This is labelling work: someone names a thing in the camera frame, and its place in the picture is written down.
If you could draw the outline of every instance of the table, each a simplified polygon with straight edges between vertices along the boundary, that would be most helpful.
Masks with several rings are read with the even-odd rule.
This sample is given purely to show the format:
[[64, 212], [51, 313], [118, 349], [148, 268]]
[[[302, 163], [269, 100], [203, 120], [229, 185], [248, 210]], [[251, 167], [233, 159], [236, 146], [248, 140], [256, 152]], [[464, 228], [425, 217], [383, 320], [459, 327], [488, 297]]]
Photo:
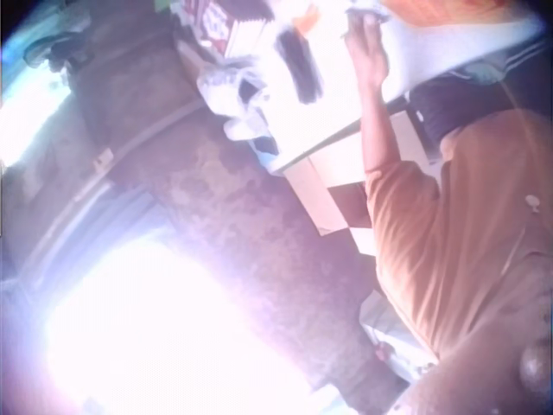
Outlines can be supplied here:
[[[271, 75], [273, 79], [269, 82], [270, 99], [262, 111], [280, 150], [279, 156], [265, 165], [271, 174], [279, 174], [332, 135], [359, 121], [356, 79], [341, 37], [346, 25], [346, 17], [338, 14], [321, 22], [309, 36], [324, 88], [324, 96], [314, 104], [303, 105], [297, 100], [283, 62], [266, 61], [270, 66], [269, 79]], [[382, 26], [382, 40], [390, 62], [390, 75], [383, 85], [385, 102], [483, 55], [530, 40], [544, 29], [544, 23], [533, 14], [518, 22], [437, 28], [416, 28], [392, 18]]]

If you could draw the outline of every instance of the sleeve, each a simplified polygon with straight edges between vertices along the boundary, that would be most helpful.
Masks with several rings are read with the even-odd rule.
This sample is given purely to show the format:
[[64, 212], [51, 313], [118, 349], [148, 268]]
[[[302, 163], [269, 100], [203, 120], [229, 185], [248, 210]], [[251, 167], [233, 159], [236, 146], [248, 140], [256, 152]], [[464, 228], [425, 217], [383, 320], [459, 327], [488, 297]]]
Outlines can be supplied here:
[[[425, 253], [432, 253], [425, 246], [440, 197], [437, 181], [425, 175], [416, 163], [402, 161], [368, 174], [366, 191], [378, 253], [378, 277], [406, 278], [418, 270]], [[387, 291], [388, 284], [381, 284]]]

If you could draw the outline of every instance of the bright light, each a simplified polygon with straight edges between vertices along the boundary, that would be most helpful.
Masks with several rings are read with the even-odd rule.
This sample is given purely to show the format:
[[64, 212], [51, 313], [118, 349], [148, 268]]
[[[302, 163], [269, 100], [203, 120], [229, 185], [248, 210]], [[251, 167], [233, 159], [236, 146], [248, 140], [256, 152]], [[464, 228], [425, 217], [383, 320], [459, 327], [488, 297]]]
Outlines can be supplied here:
[[107, 255], [52, 313], [61, 390], [113, 414], [309, 414], [298, 371], [246, 328], [220, 287], [167, 247]]
[[3, 95], [0, 109], [0, 159], [5, 167], [16, 163], [29, 147], [46, 120], [69, 95], [59, 73], [51, 73], [48, 63], [27, 68]]

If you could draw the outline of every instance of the orange object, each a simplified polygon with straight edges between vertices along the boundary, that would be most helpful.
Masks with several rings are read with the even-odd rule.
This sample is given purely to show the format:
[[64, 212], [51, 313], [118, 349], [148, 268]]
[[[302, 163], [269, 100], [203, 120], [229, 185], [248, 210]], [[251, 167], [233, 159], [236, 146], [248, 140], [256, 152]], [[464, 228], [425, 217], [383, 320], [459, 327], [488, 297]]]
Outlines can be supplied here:
[[314, 4], [310, 4], [305, 15], [292, 20], [292, 24], [298, 32], [305, 36], [321, 20], [321, 11]]
[[382, 0], [382, 4], [415, 26], [500, 23], [520, 18], [513, 0]]

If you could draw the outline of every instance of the button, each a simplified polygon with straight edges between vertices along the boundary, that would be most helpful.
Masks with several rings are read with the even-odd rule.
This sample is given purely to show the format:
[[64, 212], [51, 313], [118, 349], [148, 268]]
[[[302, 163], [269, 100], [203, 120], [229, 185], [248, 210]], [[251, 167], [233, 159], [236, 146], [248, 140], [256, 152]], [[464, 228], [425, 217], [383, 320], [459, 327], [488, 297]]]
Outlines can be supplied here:
[[532, 208], [532, 212], [535, 214], [539, 212], [537, 208], [539, 208], [540, 201], [535, 195], [527, 195], [526, 203], [528, 203], [528, 206]]

